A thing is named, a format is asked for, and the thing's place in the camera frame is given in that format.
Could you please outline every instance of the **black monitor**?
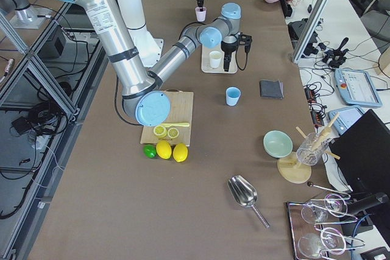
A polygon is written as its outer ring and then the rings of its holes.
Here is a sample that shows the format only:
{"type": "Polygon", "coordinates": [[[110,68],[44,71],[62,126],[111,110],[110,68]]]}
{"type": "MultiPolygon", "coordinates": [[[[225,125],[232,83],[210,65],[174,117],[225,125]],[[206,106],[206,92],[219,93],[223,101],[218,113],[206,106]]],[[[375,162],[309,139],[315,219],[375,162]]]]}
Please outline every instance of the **black monitor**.
{"type": "MultiPolygon", "coordinates": [[[[341,157],[337,164],[353,189],[352,197],[378,192],[390,196],[390,130],[374,111],[368,110],[330,149],[341,157]]],[[[366,211],[390,245],[390,202],[366,211]]]]}

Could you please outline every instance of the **white table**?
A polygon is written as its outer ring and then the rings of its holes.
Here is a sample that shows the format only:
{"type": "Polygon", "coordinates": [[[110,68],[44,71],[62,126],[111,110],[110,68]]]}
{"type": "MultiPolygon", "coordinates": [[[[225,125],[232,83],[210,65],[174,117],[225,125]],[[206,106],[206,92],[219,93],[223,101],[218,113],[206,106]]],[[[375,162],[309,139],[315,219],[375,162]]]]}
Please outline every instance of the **white table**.
{"type": "MultiPolygon", "coordinates": [[[[291,17],[286,19],[286,23],[290,23],[291,21],[298,21],[303,18],[308,18],[310,14],[308,13],[307,8],[310,4],[312,4],[312,6],[314,7],[315,1],[316,0],[300,0],[297,1],[295,5],[294,2],[292,4],[293,13],[291,17]]],[[[377,47],[372,41],[372,39],[370,39],[367,30],[364,28],[358,15],[354,11],[353,7],[350,5],[350,2],[348,0],[329,0],[321,17],[324,19],[322,30],[316,29],[316,32],[318,33],[319,37],[319,42],[329,42],[327,46],[336,49],[337,47],[339,47],[342,39],[344,39],[345,37],[349,38],[348,43],[343,47],[343,49],[349,49],[351,54],[346,54],[347,60],[343,65],[341,65],[341,68],[365,69],[370,74],[370,76],[373,77],[372,81],[376,88],[386,88],[387,84],[384,81],[379,80],[375,77],[379,77],[387,81],[388,83],[390,83],[390,79],[388,79],[384,75],[379,76],[373,68],[374,66],[377,66],[375,62],[378,61],[380,57],[380,52],[377,50],[377,47]],[[364,59],[354,57],[352,54],[357,56],[364,55],[364,59]]],[[[321,53],[318,53],[317,56],[312,54],[310,57],[313,58],[301,58],[299,60],[298,66],[300,68],[314,68],[314,64],[322,59],[321,53]]],[[[332,84],[332,87],[335,89],[335,92],[332,95],[321,96],[319,99],[321,104],[327,106],[327,112],[330,110],[346,107],[347,105],[341,99],[336,88],[334,74],[331,73],[328,75],[325,71],[317,71],[317,73],[323,75],[326,81],[332,84]]],[[[300,74],[302,83],[304,85],[313,82],[321,82],[324,89],[332,90],[325,83],[324,79],[322,79],[320,76],[311,74],[310,69],[307,69],[307,71],[301,70],[300,74]]],[[[380,91],[379,96],[381,101],[383,102],[383,106],[381,108],[375,108],[374,111],[384,123],[390,122],[390,91],[380,91]]],[[[333,135],[333,137],[338,136],[335,130],[332,131],[331,135],[333,135]]],[[[345,189],[344,185],[340,183],[335,159],[329,157],[325,165],[327,167],[329,182],[334,187],[340,190],[345,189]]],[[[366,246],[358,250],[359,253],[369,251],[373,248],[381,246],[385,246],[388,250],[390,250],[389,246],[381,238],[375,227],[372,231],[359,234],[358,237],[366,241],[366,246]]]]}

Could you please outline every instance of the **green bowl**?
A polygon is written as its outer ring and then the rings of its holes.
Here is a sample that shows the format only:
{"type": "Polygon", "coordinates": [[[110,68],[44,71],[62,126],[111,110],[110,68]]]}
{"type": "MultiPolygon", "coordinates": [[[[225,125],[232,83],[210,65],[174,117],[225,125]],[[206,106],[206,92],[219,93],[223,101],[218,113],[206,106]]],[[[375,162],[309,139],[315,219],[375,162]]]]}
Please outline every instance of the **green bowl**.
{"type": "Polygon", "coordinates": [[[293,150],[293,142],[291,138],[284,132],[273,130],[265,134],[264,149],[274,158],[284,158],[293,150]]]}

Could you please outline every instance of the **ice scoop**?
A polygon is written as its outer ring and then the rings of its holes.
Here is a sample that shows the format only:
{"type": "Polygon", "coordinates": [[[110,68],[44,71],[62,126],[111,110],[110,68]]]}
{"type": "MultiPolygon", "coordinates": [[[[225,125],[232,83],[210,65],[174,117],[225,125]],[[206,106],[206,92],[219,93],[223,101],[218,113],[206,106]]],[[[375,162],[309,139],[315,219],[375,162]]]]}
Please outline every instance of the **ice scoop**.
{"type": "Polygon", "coordinates": [[[232,192],[237,203],[242,207],[251,207],[262,224],[266,228],[269,228],[267,220],[255,206],[255,202],[257,200],[256,189],[240,175],[230,178],[227,185],[229,186],[230,192],[232,192]]]}

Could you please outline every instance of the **wooden cutting board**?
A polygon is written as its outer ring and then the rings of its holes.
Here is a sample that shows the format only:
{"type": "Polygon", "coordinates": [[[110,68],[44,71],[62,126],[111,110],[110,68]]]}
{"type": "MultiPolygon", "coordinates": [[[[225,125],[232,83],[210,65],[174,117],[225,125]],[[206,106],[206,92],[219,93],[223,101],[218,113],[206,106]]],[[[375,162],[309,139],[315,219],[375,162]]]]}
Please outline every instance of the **wooden cutting board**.
{"type": "Polygon", "coordinates": [[[190,137],[191,137],[191,126],[193,118],[193,102],[194,102],[194,93],[187,91],[165,91],[165,94],[168,96],[171,101],[171,112],[164,121],[164,123],[178,123],[178,122],[189,122],[189,127],[178,127],[172,126],[178,129],[179,136],[171,139],[168,136],[164,138],[157,138],[153,134],[154,127],[144,126],[141,135],[141,144],[156,144],[159,140],[167,140],[170,145],[174,146],[178,143],[184,143],[186,146],[190,146],[190,137]]]}

